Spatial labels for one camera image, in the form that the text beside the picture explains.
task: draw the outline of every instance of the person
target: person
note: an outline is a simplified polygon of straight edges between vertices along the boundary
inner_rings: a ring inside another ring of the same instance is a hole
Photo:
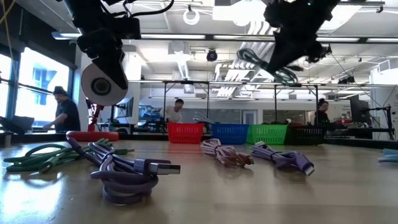
[[[329,103],[323,98],[319,99],[318,113],[315,112],[315,120],[314,120],[315,125],[330,123],[328,114],[326,114],[326,111],[328,111],[328,108],[329,108]]]
[[[62,86],[56,86],[53,92],[57,101],[57,110],[55,112],[55,120],[43,126],[44,130],[48,130],[51,126],[55,126],[58,133],[66,131],[80,131],[79,112],[76,104],[68,99],[67,92]]]
[[[175,101],[174,106],[173,105],[166,106],[165,110],[162,109],[160,111],[160,115],[163,116],[163,113],[165,111],[164,120],[166,122],[182,123],[182,116],[180,110],[182,109],[183,105],[184,101],[181,99],[177,99]]]

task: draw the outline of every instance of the camera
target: camera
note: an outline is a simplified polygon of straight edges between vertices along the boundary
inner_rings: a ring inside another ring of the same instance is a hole
[[[209,52],[207,53],[206,59],[208,62],[214,62],[217,60],[217,53],[216,50],[210,49]]]

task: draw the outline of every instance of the black basket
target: black basket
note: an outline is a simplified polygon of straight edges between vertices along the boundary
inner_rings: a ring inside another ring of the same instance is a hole
[[[323,144],[326,128],[315,126],[288,127],[286,131],[286,145],[311,146]]]

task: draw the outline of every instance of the desk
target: desk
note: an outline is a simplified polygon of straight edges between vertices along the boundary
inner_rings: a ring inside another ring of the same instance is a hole
[[[336,131],[342,131],[347,136],[355,136],[361,139],[373,139],[373,133],[394,133],[395,129],[387,128],[348,128],[348,129],[337,129]]]
[[[379,164],[380,150],[346,146],[275,146],[295,149],[315,164],[310,177],[275,169],[254,158],[247,169],[225,169],[199,145],[119,141],[128,157],[170,159],[180,175],[160,176],[145,202],[116,206],[91,180],[98,170],[81,159],[44,175],[5,173],[0,179],[0,223],[143,224],[396,224],[398,172]],[[1,149],[0,159],[21,156],[37,144]],[[246,151],[238,146],[239,151]]]
[[[103,131],[103,128],[108,128],[109,123],[98,123],[98,126],[101,128],[100,131]],[[122,124],[122,123],[113,123],[111,124],[112,128],[129,128],[130,133],[132,134],[134,132],[134,125],[133,124]]]

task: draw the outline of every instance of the black shirt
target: black shirt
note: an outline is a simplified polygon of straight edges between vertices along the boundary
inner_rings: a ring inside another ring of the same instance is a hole
[[[60,116],[62,113],[68,115],[68,117],[62,124],[55,125],[55,131],[80,131],[79,112],[76,104],[72,100],[67,99],[63,103],[58,104],[55,117]]]
[[[318,111],[318,113],[315,112],[315,125],[328,123],[330,123],[328,114],[326,114],[324,111]]]

